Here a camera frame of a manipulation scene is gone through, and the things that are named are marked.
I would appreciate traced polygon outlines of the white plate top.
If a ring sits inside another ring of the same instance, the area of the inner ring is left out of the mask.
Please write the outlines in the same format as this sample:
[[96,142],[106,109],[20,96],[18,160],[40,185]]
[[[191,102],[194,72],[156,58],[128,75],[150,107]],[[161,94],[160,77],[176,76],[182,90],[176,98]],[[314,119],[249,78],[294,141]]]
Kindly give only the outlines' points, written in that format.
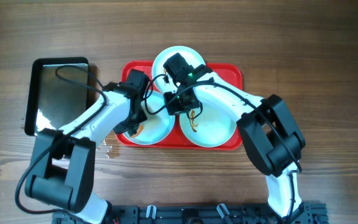
[[[192,48],[180,45],[169,47],[160,52],[155,58],[152,65],[152,79],[154,79],[157,75],[168,74],[165,71],[163,64],[176,53],[179,53],[186,60],[186,62],[189,65],[192,65],[194,68],[198,67],[201,64],[206,64],[202,56]],[[158,77],[154,81],[154,85],[161,93],[177,90],[177,87],[173,84],[173,80],[171,77],[168,77],[168,83],[164,81],[163,77]]]

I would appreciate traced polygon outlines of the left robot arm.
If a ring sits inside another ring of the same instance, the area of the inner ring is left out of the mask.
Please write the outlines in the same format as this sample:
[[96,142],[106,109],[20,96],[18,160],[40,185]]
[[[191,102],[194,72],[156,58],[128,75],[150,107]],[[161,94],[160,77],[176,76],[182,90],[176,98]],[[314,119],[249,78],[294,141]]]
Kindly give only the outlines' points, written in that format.
[[110,202],[93,192],[96,148],[110,132],[134,135],[147,116],[141,102],[150,78],[132,69],[124,82],[99,90],[99,99],[74,121],[58,130],[45,128],[35,140],[30,165],[15,192],[53,205],[52,213],[83,223],[117,223]]

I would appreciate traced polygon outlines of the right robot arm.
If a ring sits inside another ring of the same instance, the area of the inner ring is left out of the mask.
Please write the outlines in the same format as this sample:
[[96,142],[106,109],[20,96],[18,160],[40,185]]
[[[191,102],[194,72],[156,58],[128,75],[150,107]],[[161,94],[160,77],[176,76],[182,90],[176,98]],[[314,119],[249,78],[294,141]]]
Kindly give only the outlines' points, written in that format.
[[170,114],[206,103],[236,122],[251,163],[266,177],[268,205],[287,223],[301,205],[296,175],[306,142],[284,100],[254,96],[223,80],[206,65],[194,67],[176,53],[163,64],[176,86],[164,94]]

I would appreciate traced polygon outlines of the teal orange sponge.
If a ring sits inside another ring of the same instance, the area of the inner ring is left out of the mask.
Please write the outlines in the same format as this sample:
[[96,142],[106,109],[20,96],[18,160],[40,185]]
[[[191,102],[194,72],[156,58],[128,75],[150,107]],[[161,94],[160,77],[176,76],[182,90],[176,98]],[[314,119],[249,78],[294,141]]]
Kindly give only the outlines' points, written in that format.
[[138,127],[128,131],[128,133],[130,134],[131,138],[135,138],[143,131],[143,129],[144,129],[144,125],[139,125]]

